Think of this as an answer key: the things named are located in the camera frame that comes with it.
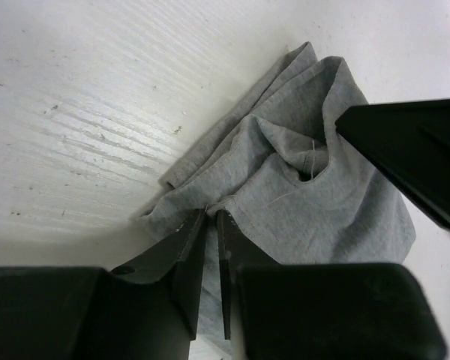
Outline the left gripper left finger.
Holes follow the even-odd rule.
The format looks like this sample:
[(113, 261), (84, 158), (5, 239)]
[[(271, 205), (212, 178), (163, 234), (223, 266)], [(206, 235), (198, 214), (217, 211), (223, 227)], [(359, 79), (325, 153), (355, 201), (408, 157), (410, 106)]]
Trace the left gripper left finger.
[(197, 336), (206, 214), (107, 271), (0, 267), (0, 359), (186, 359)]

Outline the grey tank top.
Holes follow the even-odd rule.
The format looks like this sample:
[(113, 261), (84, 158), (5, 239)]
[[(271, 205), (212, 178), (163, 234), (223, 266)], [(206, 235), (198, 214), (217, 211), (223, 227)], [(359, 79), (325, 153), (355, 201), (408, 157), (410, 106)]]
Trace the grey tank top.
[(139, 223), (160, 240), (194, 209), (225, 211), (283, 264), (402, 263), (416, 238), (403, 197), (336, 132), (366, 102), (343, 58), (303, 43), (175, 163)]

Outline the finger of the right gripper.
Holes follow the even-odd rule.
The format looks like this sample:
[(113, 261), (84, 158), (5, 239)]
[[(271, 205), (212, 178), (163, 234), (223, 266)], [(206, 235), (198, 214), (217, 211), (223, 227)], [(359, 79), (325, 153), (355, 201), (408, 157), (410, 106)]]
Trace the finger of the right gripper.
[(350, 107), (337, 132), (450, 231), (450, 99)]

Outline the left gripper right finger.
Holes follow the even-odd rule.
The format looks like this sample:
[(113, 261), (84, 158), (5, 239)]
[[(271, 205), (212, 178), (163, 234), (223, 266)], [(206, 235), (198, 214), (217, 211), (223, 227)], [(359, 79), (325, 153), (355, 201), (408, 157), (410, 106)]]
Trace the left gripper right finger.
[(235, 359), (444, 359), (446, 341), (402, 265), (282, 265), (217, 214), (223, 329)]

